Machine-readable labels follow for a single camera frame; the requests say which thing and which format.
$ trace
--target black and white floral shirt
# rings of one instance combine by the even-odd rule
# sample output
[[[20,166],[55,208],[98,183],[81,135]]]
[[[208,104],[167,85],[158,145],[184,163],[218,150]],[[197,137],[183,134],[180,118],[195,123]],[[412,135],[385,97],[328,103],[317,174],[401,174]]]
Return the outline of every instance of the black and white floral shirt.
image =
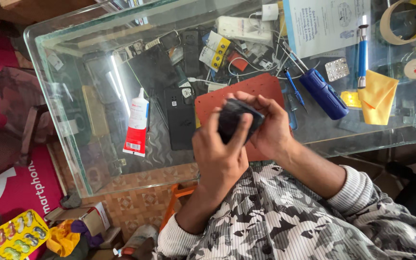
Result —
[[[367,174],[346,169],[325,200],[280,166],[250,167],[211,216],[205,232],[161,231],[157,259],[416,259],[416,217]]]

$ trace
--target masking tape roll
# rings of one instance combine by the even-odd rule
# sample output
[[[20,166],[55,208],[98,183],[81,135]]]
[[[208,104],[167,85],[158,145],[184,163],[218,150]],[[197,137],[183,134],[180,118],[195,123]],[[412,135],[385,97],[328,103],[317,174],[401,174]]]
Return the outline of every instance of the masking tape roll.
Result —
[[[416,33],[413,35],[411,39],[403,40],[401,36],[396,36],[391,31],[391,14],[394,9],[402,4],[402,3],[411,3],[416,6],[416,0],[400,0],[396,2],[395,4],[391,5],[386,11],[383,13],[383,16],[381,17],[380,21],[380,32],[383,38],[389,42],[390,44],[394,45],[402,45],[402,44],[408,44],[411,42],[416,41]]]

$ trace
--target chair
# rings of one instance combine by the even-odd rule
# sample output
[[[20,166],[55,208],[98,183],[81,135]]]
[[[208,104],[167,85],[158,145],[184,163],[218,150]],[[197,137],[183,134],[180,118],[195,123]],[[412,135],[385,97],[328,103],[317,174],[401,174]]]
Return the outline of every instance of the chair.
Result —
[[[0,174],[31,163],[35,144],[55,140],[54,124],[33,70],[4,67],[0,71]]]

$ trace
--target orange chair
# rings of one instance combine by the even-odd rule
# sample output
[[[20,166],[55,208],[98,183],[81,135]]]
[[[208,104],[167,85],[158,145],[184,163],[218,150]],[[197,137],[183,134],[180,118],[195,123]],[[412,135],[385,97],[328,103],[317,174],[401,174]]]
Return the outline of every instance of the orange chair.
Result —
[[[174,204],[176,203],[177,199],[179,197],[192,194],[194,192],[197,185],[181,189],[179,190],[179,183],[173,184],[171,186],[171,191],[173,192],[173,195],[171,196],[170,204],[168,205],[168,208],[166,209],[165,217],[163,218],[163,221],[161,222],[160,226],[160,232],[165,227],[166,223],[168,223],[168,220],[170,220],[171,216],[173,216],[174,212]]]

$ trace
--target blue handle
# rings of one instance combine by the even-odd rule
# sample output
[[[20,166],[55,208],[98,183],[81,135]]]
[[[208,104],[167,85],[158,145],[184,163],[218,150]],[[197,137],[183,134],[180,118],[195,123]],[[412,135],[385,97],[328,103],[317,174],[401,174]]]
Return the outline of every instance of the blue handle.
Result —
[[[304,100],[301,97],[301,94],[299,93],[299,91],[296,89],[296,86],[294,85],[293,80],[292,80],[292,76],[290,76],[290,73],[288,71],[285,72],[285,75],[286,75],[286,78],[288,79],[288,81],[290,81],[290,84],[292,85],[293,90],[295,91],[295,96],[298,99],[299,103],[301,105],[304,105]]]
[[[332,120],[341,119],[350,112],[337,92],[314,68],[302,75],[299,81]]]
[[[367,41],[359,43],[359,77],[365,77],[367,74]]]

